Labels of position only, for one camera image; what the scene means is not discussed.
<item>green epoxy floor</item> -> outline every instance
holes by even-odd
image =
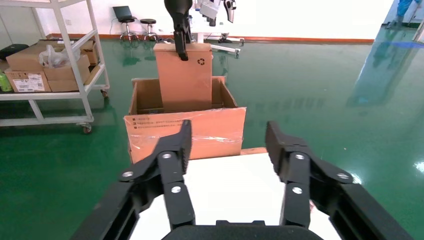
[[[319,157],[357,176],[418,240],[424,53],[409,44],[413,34],[381,30],[373,46],[246,43],[239,59],[214,53],[213,74],[227,73],[237,103],[247,106],[243,148],[264,146],[266,122],[277,120]],[[123,116],[131,79],[157,77],[156,62],[148,44],[132,51],[117,40],[102,46],[110,100],[89,95],[91,135],[71,124],[0,128],[0,239],[68,239],[129,165]],[[84,112],[78,100],[42,101],[40,108],[50,116]],[[0,118],[31,114],[25,102],[0,102]]]

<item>person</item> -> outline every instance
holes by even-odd
[[[387,29],[393,29],[394,27],[400,28],[402,26],[402,22],[404,21],[405,13],[410,7],[413,0],[399,0],[399,4],[397,5],[397,13],[396,18],[390,22],[390,24],[386,27]],[[417,4],[421,3],[421,0],[415,0]]]

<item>cardboard box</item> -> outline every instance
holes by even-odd
[[[37,42],[39,46],[52,45],[53,47],[65,48],[65,43],[63,40],[44,40],[41,39]],[[99,63],[99,54],[97,52],[96,42],[94,40],[88,40],[80,48],[81,53],[88,56],[90,65],[97,65]]]
[[[191,120],[190,159],[239,155],[246,108],[238,107],[224,76],[212,77],[212,105],[208,110],[165,113],[158,79],[135,79],[129,115],[124,116],[130,157],[136,163],[150,155],[160,137],[177,133]]]
[[[12,71],[41,72],[43,71],[43,66],[40,64],[39,55],[45,50],[45,46],[35,44],[7,56],[6,61]]]
[[[167,112],[211,109],[212,51],[209,43],[186,44],[181,61],[174,44],[157,43],[156,55],[163,108]]]
[[[51,92],[43,71],[4,71],[15,93]]]
[[[97,72],[100,70],[100,66],[96,66],[90,73],[89,76],[87,78],[87,80],[85,80],[84,85],[89,85],[94,77],[96,76]],[[78,85],[76,81],[62,81],[62,80],[58,80],[58,81],[50,81],[48,80],[48,84],[50,85],[51,91],[54,93],[59,93],[59,92],[72,92],[72,91],[78,91]]]
[[[83,54],[76,63],[78,64],[82,82],[85,83],[90,77],[89,57]],[[44,73],[52,92],[78,91],[77,81],[71,65],[58,68],[44,68]]]

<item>metal shelf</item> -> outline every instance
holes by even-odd
[[[71,44],[69,35],[65,26],[64,17],[61,12],[61,8],[73,5],[79,2],[86,2],[88,12],[90,15],[90,21],[92,30],[83,36],[80,40]],[[0,101],[16,101],[16,100],[27,100],[31,105],[31,108],[36,118],[13,118],[13,119],[0,119],[1,126],[26,126],[26,125],[42,125],[42,124],[77,124],[89,129],[91,131],[90,123],[94,121],[94,117],[88,102],[87,95],[93,90],[106,91],[110,88],[108,72],[106,70],[105,58],[102,52],[102,46],[100,43],[99,32],[96,26],[96,20],[94,18],[93,5],[91,0],[0,0],[0,6],[12,6],[12,7],[28,7],[28,8],[46,8],[53,9],[54,15],[57,20],[57,24],[60,29],[60,33],[63,38],[63,42],[66,48],[68,56],[74,56],[74,50],[80,49],[80,47],[90,40],[92,37],[95,38],[97,53],[100,58],[99,67],[100,69],[96,72],[93,80],[88,85],[84,85],[80,70],[78,69],[77,61],[74,57],[70,57],[70,65],[75,75],[76,84],[78,85],[78,91],[76,92],[34,92],[34,93],[6,93],[0,94]],[[104,74],[105,84],[96,84],[100,76]],[[56,100],[56,99],[81,99],[85,108],[85,116],[62,116],[62,117],[43,117],[40,108],[37,105],[36,100]]]

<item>red baseboard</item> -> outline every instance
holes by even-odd
[[[60,33],[51,33],[47,38],[61,37]],[[84,34],[70,33],[70,38],[82,38]],[[119,39],[119,34],[99,34],[102,39]],[[173,35],[160,35],[162,38],[173,38]],[[355,38],[304,38],[304,37],[273,37],[273,36],[230,36],[231,38],[244,38],[248,41],[269,41],[269,42],[317,42],[317,43],[373,43],[374,39]]]

